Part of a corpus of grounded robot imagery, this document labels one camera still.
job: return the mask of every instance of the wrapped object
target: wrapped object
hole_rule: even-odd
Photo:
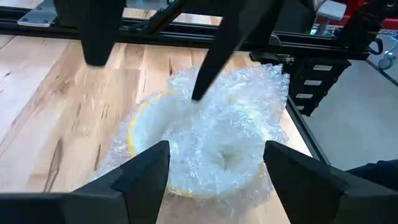
[[[238,223],[269,198],[265,142],[286,142],[279,126],[289,75],[261,65],[220,75],[203,99],[191,95],[198,69],[172,76],[167,91],[136,106],[94,179],[161,140],[170,171],[158,223]]]

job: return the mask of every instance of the clear plastic bubble wrap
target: clear plastic bubble wrap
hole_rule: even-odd
[[[157,223],[246,223],[245,212],[272,190],[265,142],[287,140],[279,120],[289,75],[272,65],[232,70],[194,103],[197,73],[179,71],[165,92],[136,106],[93,178],[168,140],[169,181]]]

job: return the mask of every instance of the white plastic piece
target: white plastic piece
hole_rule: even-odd
[[[94,175],[120,166],[132,151],[139,154],[168,140],[169,181],[158,223],[236,223],[272,190],[262,159],[265,142],[287,140],[279,126],[289,90],[282,66],[220,75],[194,103],[197,73],[197,68],[179,71],[167,91],[137,105]]]
[[[343,19],[344,13],[346,12],[347,5],[326,0],[317,11],[318,16],[324,16],[331,20],[340,21]]]

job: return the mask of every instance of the wooden table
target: wooden table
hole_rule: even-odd
[[[188,14],[178,20],[220,22]],[[0,192],[69,192],[82,186],[134,105],[164,90],[176,71],[200,66],[205,54],[117,43],[104,69],[94,69],[85,65],[79,41],[0,35]],[[225,69],[251,65],[257,63],[247,52],[236,52]],[[310,155],[286,111],[280,124],[288,146]],[[248,215],[251,223],[289,222],[275,192]]]

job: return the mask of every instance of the metal bracket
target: metal bracket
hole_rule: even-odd
[[[44,0],[34,9],[18,20],[20,26],[50,27],[51,23],[57,18],[52,0]]]

